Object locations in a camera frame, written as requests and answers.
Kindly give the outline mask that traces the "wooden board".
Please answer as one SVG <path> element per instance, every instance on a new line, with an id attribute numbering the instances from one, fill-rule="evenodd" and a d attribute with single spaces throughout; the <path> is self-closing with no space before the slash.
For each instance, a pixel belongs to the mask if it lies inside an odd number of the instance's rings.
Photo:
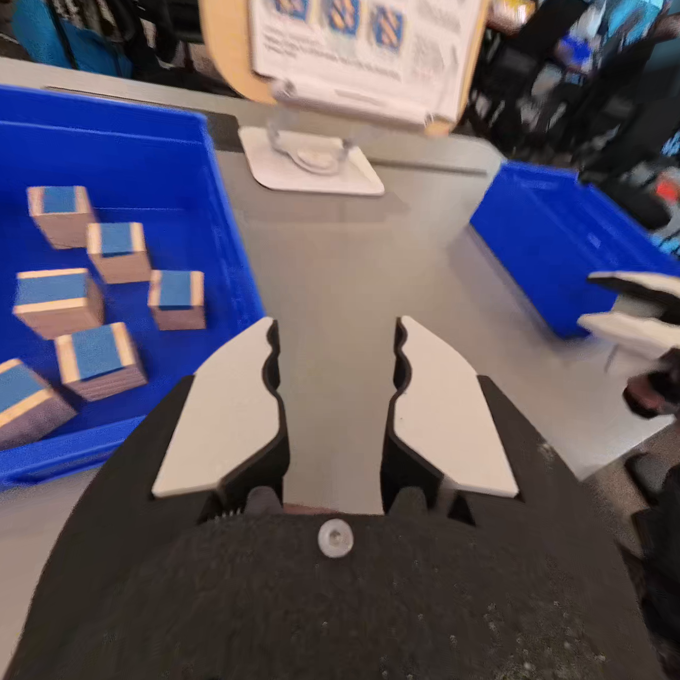
<path id="1" fill-rule="evenodd" d="M 480 2 L 479 16 L 471 33 L 457 112 L 451 120 L 442 117 L 429 119 L 428 123 L 421 126 L 422 133 L 427 137 L 447 137 L 463 119 L 487 27 L 489 6 L 489 1 Z M 281 109 L 280 102 L 271 94 L 271 79 L 251 69 L 249 2 L 200 1 L 199 15 L 206 50 L 225 82 L 244 99 L 267 106 L 270 112 L 278 112 Z"/>

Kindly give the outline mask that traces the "blue cloth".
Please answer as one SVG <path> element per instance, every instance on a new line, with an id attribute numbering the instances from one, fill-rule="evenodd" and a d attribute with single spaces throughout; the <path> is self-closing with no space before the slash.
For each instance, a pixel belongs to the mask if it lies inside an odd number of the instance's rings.
<path id="1" fill-rule="evenodd" d="M 131 61 L 108 39 L 59 16 L 53 1 L 14 1 L 13 35 L 36 63 L 129 79 Z"/>

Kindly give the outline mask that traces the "grey desk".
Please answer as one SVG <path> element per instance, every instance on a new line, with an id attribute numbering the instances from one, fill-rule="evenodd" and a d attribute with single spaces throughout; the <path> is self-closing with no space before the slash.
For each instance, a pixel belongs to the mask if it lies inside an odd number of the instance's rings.
<path id="1" fill-rule="evenodd" d="M 643 501 L 616 460 L 667 424 L 637 420 L 609 348 L 559 340 L 469 226 L 498 152 L 373 132 L 362 147 L 380 199 L 270 192 L 219 132 L 217 161 L 268 315 L 290 433 L 285 499 L 377 514 L 379 455 L 393 393 L 395 319 L 454 347 L 520 408 L 574 474 L 607 528 L 641 556 L 630 515 Z"/>

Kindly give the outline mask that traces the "person's body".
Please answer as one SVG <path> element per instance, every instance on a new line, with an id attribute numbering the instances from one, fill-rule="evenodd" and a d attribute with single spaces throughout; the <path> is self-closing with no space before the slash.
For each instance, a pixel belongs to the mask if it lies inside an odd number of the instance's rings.
<path id="1" fill-rule="evenodd" d="M 636 454 L 625 469 L 648 504 L 632 515 L 642 546 L 642 614 L 665 674 L 678 679 L 679 465 Z"/>

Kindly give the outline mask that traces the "person's right hand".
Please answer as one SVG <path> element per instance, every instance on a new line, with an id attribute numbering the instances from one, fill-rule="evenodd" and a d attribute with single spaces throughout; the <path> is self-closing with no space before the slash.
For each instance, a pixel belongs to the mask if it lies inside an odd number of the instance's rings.
<path id="1" fill-rule="evenodd" d="M 661 415 L 679 416 L 679 384 L 669 373 L 653 371 L 630 378 L 624 400 L 633 413 L 647 420 Z"/>

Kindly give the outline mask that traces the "cluster of wooden cubes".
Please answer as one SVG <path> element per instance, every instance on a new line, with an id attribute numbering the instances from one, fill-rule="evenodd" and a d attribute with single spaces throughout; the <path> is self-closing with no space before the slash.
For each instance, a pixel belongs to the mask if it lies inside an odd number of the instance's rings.
<path id="1" fill-rule="evenodd" d="M 31 186 L 29 214 L 56 250 L 84 248 L 106 284 L 148 283 L 158 330 L 204 330 L 201 271 L 153 270 L 143 226 L 96 222 L 83 186 Z M 105 324 L 103 293 L 88 268 L 21 271 L 13 316 L 55 344 L 61 383 L 86 402 L 147 384 L 131 333 Z M 18 358 L 1 363 L 1 450 L 35 443 L 75 417 L 75 408 Z"/>

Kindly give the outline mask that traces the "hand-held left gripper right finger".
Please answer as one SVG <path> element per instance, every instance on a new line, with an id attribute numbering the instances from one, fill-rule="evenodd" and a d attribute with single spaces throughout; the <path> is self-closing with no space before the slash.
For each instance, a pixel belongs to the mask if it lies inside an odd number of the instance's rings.
<path id="1" fill-rule="evenodd" d="M 480 374 L 459 351 L 411 316 L 396 319 L 395 393 L 380 463 L 385 515 L 407 488 L 426 511 L 466 518 L 464 494 L 517 500 L 515 479 Z"/>

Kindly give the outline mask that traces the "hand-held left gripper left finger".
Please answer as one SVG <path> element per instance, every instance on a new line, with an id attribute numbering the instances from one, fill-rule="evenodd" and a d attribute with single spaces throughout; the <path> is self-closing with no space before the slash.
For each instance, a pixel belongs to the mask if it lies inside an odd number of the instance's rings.
<path id="1" fill-rule="evenodd" d="M 278 323 L 261 318 L 217 349 L 191 386 L 152 485 L 153 497 L 214 494 L 228 514 L 252 489 L 281 500 L 290 466 L 285 409 L 278 392 Z"/>

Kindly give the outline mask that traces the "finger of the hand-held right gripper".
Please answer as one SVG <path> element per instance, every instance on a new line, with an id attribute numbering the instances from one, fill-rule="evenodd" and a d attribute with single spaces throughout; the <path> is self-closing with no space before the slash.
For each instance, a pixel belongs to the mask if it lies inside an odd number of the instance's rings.
<path id="1" fill-rule="evenodd" d="M 581 315 L 577 324 L 592 335 L 649 361 L 679 349 L 679 326 L 618 311 Z"/>
<path id="2" fill-rule="evenodd" d="M 636 271 L 597 271 L 587 276 L 617 296 L 648 302 L 661 311 L 661 319 L 679 319 L 679 277 Z"/>

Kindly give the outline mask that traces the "black office chair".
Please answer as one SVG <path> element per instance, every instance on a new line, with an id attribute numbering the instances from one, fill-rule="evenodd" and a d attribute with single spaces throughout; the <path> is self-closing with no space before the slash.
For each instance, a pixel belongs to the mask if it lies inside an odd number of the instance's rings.
<path id="1" fill-rule="evenodd" d="M 624 175 L 657 159 L 678 129 L 678 95 L 640 105 L 622 131 L 584 165 L 579 181 L 596 186 L 647 232 L 658 231 L 670 222 L 667 204 L 641 184 L 625 180 Z"/>

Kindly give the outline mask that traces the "blue plastic bin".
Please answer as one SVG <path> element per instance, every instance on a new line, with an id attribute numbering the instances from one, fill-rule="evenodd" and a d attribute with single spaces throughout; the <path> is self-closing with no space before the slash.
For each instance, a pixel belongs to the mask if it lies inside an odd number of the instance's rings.
<path id="1" fill-rule="evenodd" d="M 616 300 L 614 292 L 588 283 L 591 273 L 679 275 L 679 261 L 575 171 L 505 161 L 470 223 L 549 329 L 565 340 L 587 337 L 579 317 L 608 311 Z"/>
<path id="2" fill-rule="evenodd" d="M 90 266 L 83 250 L 51 248 L 30 218 L 27 188 L 40 185 L 83 186 L 102 220 L 140 222 L 154 268 L 202 271 L 208 327 L 160 332 L 146 285 L 102 284 L 107 323 L 126 324 L 148 383 L 95 403 L 67 394 L 70 422 L 1 453 L 1 491 L 101 464 L 180 379 L 265 315 L 203 116 L 2 86 L 2 361 L 59 380 L 53 343 L 12 313 L 16 273 Z"/>

